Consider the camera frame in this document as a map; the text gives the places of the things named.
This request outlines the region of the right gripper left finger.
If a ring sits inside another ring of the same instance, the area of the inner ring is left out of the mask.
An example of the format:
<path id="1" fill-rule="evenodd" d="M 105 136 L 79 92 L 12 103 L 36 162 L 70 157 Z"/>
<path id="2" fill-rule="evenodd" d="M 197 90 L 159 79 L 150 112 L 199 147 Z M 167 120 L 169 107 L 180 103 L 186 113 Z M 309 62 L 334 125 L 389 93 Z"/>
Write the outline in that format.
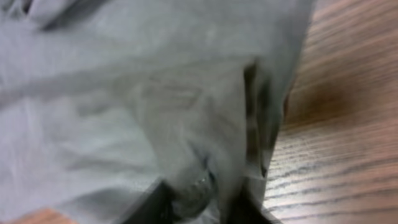
<path id="1" fill-rule="evenodd" d="M 172 224 L 173 211 L 170 190 L 157 182 L 126 212 L 120 224 Z"/>

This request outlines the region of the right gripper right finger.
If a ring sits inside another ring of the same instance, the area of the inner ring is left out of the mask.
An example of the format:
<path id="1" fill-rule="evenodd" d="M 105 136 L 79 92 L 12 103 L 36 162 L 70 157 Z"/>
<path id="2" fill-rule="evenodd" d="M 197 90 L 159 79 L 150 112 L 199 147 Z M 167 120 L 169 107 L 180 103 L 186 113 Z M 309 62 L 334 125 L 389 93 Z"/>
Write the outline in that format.
<path id="1" fill-rule="evenodd" d="M 243 185 L 222 209 L 222 224 L 272 224 L 256 207 L 248 188 Z"/>

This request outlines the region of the grey shorts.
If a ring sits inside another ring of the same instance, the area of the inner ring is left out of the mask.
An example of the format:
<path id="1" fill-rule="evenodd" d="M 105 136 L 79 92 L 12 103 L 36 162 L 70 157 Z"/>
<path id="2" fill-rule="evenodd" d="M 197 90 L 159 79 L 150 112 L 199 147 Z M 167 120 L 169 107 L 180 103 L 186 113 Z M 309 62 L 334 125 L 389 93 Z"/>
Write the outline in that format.
<path id="1" fill-rule="evenodd" d="M 1 220 L 262 205 L 313 1 L 1 2 Z"/>

